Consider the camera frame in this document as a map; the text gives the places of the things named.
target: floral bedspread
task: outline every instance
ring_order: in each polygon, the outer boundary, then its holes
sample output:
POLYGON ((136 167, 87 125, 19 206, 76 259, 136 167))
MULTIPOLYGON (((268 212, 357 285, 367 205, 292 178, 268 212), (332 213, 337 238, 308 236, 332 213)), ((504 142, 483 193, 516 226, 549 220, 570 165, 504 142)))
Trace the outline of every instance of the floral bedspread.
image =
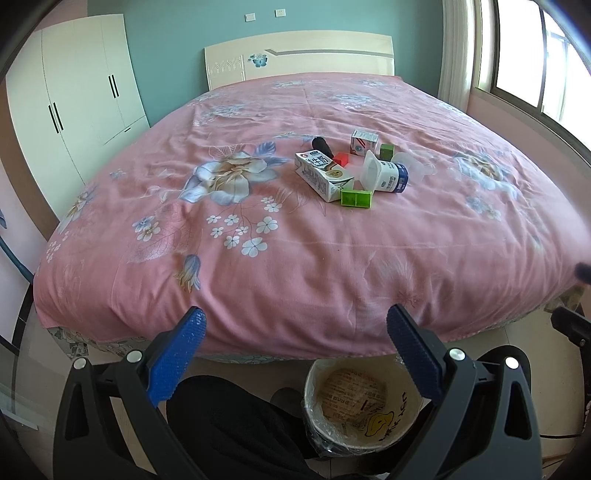
POLYGON ((197 305, 200 355, 371 356, 394 351, 396 302, 463 338, 555 298, 589 257, 564 195, 483 125, 397 77, 315 73, 221 87, 152 127, 77 198, 34 295, 45 327, 95 342, 151 339, 197 305), (356 128, 429 175, 369 210, 325 203, 294 153, 316 135, 348 151, 356 128))

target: teal wall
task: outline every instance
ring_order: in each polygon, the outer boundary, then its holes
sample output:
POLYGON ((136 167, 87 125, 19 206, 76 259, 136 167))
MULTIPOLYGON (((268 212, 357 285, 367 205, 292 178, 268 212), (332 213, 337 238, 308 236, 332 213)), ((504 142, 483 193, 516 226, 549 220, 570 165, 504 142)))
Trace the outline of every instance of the teal wall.
POLYGON ((396 75, 431 95, 439 88, 441 0, 88 0, 89 15, 117 13, 150 125, 207 92, 206 46, 279 31, 391 35, 396 75), (245 22, 252 12, 256 21, 245 22))

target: white trash can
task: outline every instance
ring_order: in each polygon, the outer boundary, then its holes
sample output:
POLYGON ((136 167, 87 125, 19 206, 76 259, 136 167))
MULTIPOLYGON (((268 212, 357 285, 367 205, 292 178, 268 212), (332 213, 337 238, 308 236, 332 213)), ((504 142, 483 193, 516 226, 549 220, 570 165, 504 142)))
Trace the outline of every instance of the white trash can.
POLYGON ((316 360, 306 379, 304 418, 310 439, 323 456, 355 456, 384 450, 399 441, 417 419, 423 399, 398 355, 316 360), (339 370, 352 370, 385 383, 385 406, 364 415, 363 425, 324 416, 319 391, 339 370))

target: wardrobe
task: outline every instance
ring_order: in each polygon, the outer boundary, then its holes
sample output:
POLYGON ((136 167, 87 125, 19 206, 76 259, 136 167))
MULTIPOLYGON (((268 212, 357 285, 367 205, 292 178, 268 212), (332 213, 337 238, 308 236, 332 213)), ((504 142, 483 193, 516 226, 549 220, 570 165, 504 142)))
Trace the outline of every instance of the wardrobe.
POLYGON ((7 93, 23 156, 58 218, 149 128, 123 15, 34 32, 7 74, 7 93))

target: curtain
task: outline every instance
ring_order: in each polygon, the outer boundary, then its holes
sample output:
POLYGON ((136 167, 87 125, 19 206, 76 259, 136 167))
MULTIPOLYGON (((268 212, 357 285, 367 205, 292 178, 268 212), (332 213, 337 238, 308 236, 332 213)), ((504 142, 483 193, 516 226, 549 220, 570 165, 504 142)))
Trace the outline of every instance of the curtain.
POLYGON ((474 0, 443 0, 443 60, 440 100, 468 108, 475 48, 474 0))

